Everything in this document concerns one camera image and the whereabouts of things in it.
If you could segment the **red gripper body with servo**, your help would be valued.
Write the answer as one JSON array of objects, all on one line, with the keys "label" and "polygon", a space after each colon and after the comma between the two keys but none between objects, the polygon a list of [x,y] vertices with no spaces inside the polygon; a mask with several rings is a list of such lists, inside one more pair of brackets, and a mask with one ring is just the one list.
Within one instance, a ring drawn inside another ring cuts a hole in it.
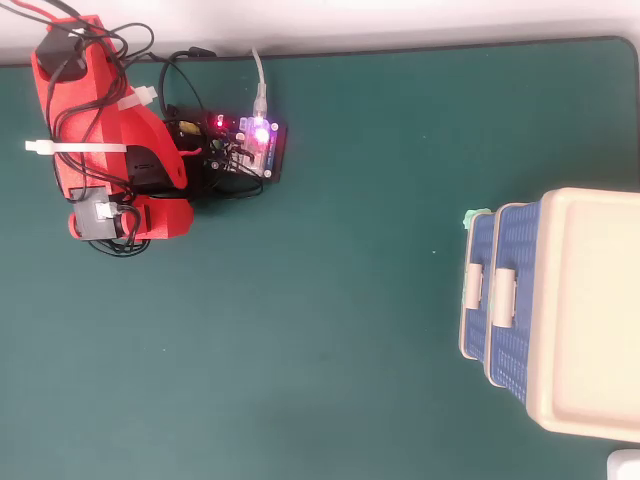
[{"label": "red gripper body with servo", "polygon": [[69,191],[73,215],[71,233],[82,241],[131,241],[142,227],[144,214],[111,196],[106,187],[80,187]]}]

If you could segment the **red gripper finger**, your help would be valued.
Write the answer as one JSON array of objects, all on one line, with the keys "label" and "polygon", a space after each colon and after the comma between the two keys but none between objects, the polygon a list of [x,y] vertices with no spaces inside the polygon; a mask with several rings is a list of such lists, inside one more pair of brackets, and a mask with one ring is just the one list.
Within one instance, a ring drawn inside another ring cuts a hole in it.
[{"label": "red gripper finger", "polygon": [[145,239],[170,239],[186,235],[194,209],[186,199],[144,199]]}]

